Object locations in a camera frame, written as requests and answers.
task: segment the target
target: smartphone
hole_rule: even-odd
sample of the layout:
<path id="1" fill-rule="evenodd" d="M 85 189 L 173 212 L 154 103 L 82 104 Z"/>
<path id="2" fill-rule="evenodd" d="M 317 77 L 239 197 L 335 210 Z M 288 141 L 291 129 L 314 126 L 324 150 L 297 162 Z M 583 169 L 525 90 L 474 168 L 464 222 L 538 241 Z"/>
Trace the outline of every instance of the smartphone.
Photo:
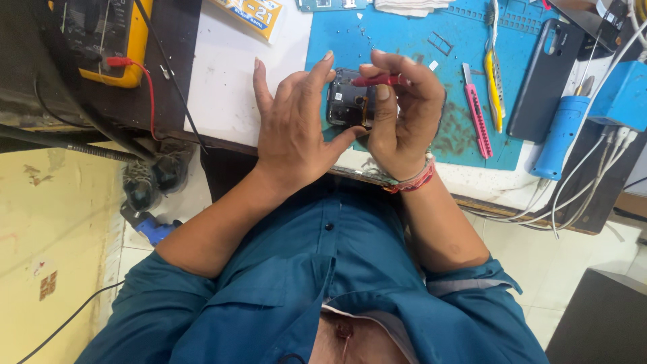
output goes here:
<path id="1" fill-rule="evenodd" d="M 370 130 L 375 118 L 375 86 L 351 85 L 350 80 L 359 77 L 359 71 L 346 68 L 334 71 L 336 76 L 328 87 L 326 121 L 345 128 L 361 125 Z"/>

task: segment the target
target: red screwdriver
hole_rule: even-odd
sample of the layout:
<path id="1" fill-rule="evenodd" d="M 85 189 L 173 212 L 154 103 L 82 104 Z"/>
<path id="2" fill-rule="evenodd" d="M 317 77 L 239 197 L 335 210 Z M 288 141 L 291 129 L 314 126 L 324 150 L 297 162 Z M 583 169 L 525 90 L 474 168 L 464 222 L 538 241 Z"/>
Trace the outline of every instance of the red screwdriver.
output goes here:
<path id="1" fill-rule="evenodd" d="M 380 74 L 379 76 L 371 77 L 371 78 L 365 78 L 365 77 L 357 77 L 352 80 L 347 79 L 344 80 L 344 84 L 351 84 L 355 87 L 367 87 L 367 86 L 375 86 L 375 85 L 403 85 L 403 86 L 411 86 L 412 83 L 409 81 L 405 76 L 401 74 Z"/>

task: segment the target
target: sim card tray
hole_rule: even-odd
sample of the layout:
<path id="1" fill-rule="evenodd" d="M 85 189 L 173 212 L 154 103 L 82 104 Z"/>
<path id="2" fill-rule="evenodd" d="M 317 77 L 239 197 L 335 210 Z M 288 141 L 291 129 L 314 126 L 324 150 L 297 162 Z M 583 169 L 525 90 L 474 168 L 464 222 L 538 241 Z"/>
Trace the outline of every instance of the sim card tray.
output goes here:
<path id="1" fill-rule="evenodd" d="M 440 34 L 436 32 L 432 32 L 429 35 L 429 38 L 427 38 L 427 41 L 431 43 L 434 47 L 436 47 L 441 53 L 443 53 L 445 56 L 449 56 L 450 52 L 454 48 L 454 45 L 452 45 L 450 42 L 446 41 L 443 37 L 441 37 Z M 441 46 L 443 43 L 447 44 L 449 46 L 449 49 L 447 51 L 444 51 Z"/>

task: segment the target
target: shirt sleeve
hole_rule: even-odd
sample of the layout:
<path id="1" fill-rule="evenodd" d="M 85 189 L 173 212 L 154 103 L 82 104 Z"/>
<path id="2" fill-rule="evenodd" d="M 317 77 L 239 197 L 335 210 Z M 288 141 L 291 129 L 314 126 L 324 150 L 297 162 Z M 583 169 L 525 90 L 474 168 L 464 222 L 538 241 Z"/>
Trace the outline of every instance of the shirt sleeve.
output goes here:
<path id="1" fill-rule="evenodd" d="M 154 251 L 126 275 L 108 324 L 76 363 L 167 363 L 214 294 L 213 281 L 171 266 Z"/>
<path id="2" fill-rule="evenodd" d="M 490 256 L 480 266 L 425 274 L 429 293 L 470 316 L 511 363 L 548 363 L 521 306 L 507 292 L 522 290 L 498 260 Z"/>

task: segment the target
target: blue silicone repair mat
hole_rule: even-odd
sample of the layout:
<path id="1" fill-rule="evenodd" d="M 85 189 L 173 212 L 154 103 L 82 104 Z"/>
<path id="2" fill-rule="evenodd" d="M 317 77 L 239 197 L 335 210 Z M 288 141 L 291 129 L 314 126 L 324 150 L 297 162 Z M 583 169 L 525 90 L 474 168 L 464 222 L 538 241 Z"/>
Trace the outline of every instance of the blue silicone repair mat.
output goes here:
<path id="1" fill-rule="evenodd" d="M 465 84 L 461 64 L 469 63 L 471 69 L 483 72 L 485 41 L 490 32 L 483 21 L 486 8 L 484 0 L 457 0 L 450 3 L 449 8 L 436 10 L 424 18 L 387 14 L 376 11 L 372 5 L 364 10 L 317 12 L 313 16 L 305 68 L 312 69 L 332 49 L 334 68 L 358 69 L 361 63 L 371 63 L 373 45 L 376 49 L 406 55 L 414 60 L 422 57 L 425 65 L 436 61 L 438 66 L 434 72 L 447 90 L 440 132 L 432 144 L 436 159 L 456 165 L 514 170 L 523 141 L 505 133 L 508 119 L 512 115 L 542 24 L 550 17 L 557 17 L 557 14 L 546 11 L 541 1 L 529 4 L 525 0 L 499 0 L 496 50 L 501 64 L 507 111 L 502 134 L 497 133 L 492 124 L 485 76 L 472 75 L 494 152 L 494 157 L 485 160 L 476 145 L 476 133 L 463 91 Z M 430 36 L 435 40 L 432 32 L 453 45 L 448 56 L 429 43 Z M 444 44 L 441 48 L 447 51 L 449 46 Z M 325 121 L 327 92 L 326 86 L 322 94 L 321 117 L 323 135 L 330 140 L 339 130 L 331 128 Z M 362 141 L 356 141 L 353 147 L 366 150 Z"/>

